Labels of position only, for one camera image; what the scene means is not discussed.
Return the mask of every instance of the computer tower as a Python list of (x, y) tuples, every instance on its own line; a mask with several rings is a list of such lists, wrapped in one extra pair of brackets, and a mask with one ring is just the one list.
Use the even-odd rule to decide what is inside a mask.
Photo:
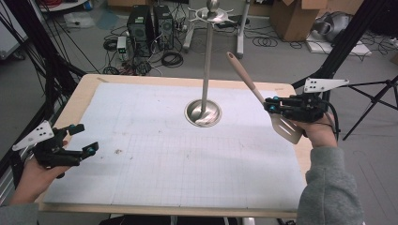
[(160, 50), (171, 50), (174, 47), (174, 20), (167, 6), (154, 6), (153, 18), (155, 36)]
[(127, 27), (130, 33), (131, 44), (134, 56), (149, 57), (154, 40), (154, 31), (150, 6), (135, 5), (132, 7)]

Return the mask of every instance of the gray sleeve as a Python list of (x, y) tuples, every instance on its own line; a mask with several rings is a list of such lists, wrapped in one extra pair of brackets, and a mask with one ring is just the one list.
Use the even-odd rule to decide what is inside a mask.
[(3, 225), (37, 225), (38, 204), (15, 204), (0, 207), (0, 223)]
[(345, 171), (344, 151), (318, 147), (311, 151), (307, 187), (298, 204), (298, 225), (360, 225), (363, 212), (352, 174)]

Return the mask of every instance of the human hand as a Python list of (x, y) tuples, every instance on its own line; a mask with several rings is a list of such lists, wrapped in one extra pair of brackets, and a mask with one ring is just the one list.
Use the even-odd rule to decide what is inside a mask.
[(12, 196), (9, 205), (33, 203), (60, 174), (70, 167), (60, 166), (46, 169), (38, 164), (35, 158), (29, 159), (23, 169), (21, 181)]
[(313, 144), (313, 147), (337, 147), (337, 141), (331, 128), (330, 120), (327, 116), (324, 115), (314, 123), (303, 123), (298, 121), (292, 122), (305, 130), (305, 133)]

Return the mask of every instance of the gray sweatshirt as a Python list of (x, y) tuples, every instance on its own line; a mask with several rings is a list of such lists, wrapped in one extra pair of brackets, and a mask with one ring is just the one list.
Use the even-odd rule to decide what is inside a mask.
[(298, 225), (362, 224), (357, 185), (354, 176), (345, 171), (342, 149), (313, 149), (306, 180), (307, 187), (298, 204)]

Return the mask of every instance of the white paper sheet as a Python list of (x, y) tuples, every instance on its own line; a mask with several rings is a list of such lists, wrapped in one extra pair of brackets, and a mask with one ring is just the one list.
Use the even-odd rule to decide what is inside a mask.
[[(273, 92), (262, 92), (273, 97)], [(102, 83), (68, 149), (99, 151), (56, 180), (46, 203), (297, 209), (303, 181), (293, 146), (250, 90), (209, 88), (214, 127), (184, 116), (202, 88)]]

